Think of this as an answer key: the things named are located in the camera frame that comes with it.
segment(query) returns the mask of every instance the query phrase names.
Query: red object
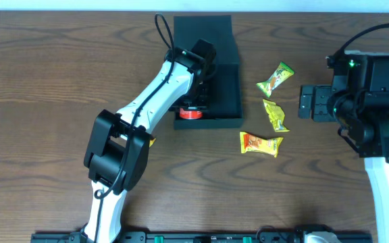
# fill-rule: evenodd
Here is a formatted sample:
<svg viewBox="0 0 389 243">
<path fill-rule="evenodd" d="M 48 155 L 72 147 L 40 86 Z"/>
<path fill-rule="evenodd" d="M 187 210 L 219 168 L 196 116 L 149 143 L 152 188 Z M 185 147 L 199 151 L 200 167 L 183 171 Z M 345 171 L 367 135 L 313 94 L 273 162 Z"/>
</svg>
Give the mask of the red object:
<svg viewBox="0 0 389 243">
<path fill-rule="evenodd" d="M 202 117 L 202 112 L 200 112 L 200 111 L 185 111 L 183 108 L 180 108 L 180 117 L 182 119 L 199 119 Z"/>
</svg>

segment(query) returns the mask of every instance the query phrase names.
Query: white wall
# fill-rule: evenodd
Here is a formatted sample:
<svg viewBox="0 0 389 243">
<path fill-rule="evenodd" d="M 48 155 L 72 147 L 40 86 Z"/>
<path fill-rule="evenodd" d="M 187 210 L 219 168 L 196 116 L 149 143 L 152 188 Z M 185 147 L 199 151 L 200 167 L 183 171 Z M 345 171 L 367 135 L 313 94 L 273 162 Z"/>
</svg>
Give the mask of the white wall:
<svg viewBox="0 0 389 243">
<path fill-rule="evenodd" d="M 0 0 L 0 10 L 17 9 L 389 13 L 389 0 Z"/>
</svg>

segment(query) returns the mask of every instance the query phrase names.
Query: open box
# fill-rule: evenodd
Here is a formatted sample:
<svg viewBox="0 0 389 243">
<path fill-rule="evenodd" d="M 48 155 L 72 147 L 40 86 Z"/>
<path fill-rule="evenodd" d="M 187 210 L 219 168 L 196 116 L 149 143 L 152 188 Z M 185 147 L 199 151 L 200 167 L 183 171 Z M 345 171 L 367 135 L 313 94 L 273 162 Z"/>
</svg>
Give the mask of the open box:
<svg viewBox="0 0 389 243">
<path fill-rule="evenodd" d="M 191 49 L 203 38 L 216 48 L 216 74 L 209 81 L 209 112 L 201 119 L 182 119 L 175 113 L 175 129 L 239 128 L 242 125 L 240 58 L 230 16 L 174 17 L 175 46 Z"/>
</svg>

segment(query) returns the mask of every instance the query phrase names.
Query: wooden table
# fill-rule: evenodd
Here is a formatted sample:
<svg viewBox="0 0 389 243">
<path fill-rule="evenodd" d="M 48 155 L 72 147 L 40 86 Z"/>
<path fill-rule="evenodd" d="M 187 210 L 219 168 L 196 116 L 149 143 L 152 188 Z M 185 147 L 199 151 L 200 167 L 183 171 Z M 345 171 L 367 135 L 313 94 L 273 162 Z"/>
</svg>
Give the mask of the wooden table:
<svg viewBox="0 0 389 243">
<path fill-rule="evenodd" d="M 232 20 L 243 126 L 175 131 L 165 116 L 124 221 L 152 231 L 251 232 L 325 223 L 376 239 L 363 160 L 336 135 L 337 124 L 299 119 L 297 109 L 300 85 L 331 82 L 325 56 L 389 14 L 235 13 Z M 389 52 L 389 30 L 352 48 Z M 153 13 L 0 12 L 0 242 L 88 221 L 92 190 L 82 160 L 94 118 L 137 96 L 165 52 Z M 255 86 L 280 61 L 295 70 L 271 97 L 286 113 L 285 134 L 272 130 Z M 283 135 L 278 158 L 240 154 L 239 131 Z"/>
</svg>

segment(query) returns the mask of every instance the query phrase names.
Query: wood surface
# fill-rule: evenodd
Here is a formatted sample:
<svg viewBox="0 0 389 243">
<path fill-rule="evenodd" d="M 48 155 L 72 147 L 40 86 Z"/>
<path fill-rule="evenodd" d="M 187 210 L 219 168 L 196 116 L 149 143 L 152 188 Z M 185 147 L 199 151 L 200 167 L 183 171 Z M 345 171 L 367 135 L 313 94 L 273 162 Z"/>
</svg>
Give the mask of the wood surface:
<svg viewBox="0 0 389 243">
<path fill-rule="evenodd" d="M 165 13 L 173 28 L 173 15 Z M 166 46 L 140 12 L 0 12 L 0 242 L 73 231 L 89 218 L 82 160 L 95 117 L 116 111 L 155 77 Z M 233 13 L 241 58 L 241 129 L 173 130 L 164 117 L 126 225 L 151 231 L 255 231 L 324 223 L 371 232 L 373 197 L 363 160 L 337 124 L 297 117 L 302 84 L 329 84 L 331 55 L 389 14 Z M 389 52 L 389 30 L 351 49 Z M 284 61 L 295 75 L 273 91 L 288 133 L 273 131 L 255 84 Z M 277 158 L 240 154 L 239 131 L 283 136 Z"/>
</svg>

